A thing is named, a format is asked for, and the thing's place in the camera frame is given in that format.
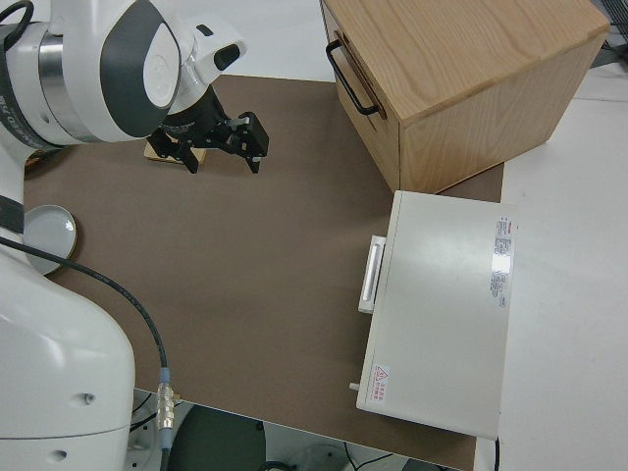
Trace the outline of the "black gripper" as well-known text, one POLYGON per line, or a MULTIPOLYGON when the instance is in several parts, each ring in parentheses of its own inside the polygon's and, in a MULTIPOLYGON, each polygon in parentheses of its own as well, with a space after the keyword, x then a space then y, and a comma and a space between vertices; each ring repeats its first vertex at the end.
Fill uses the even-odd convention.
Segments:
POLYGON ((203 144, 213 128, 216 145, 242 157, 250 171, 258 174, 261 161, 268 154, 269 135, 253 112, 230 119, 212 85, 193 105, 169 115, 161 125, 162 130, 148 136, 148 158, 178 163, 196 174, 200 159, 187 142, 203 144))

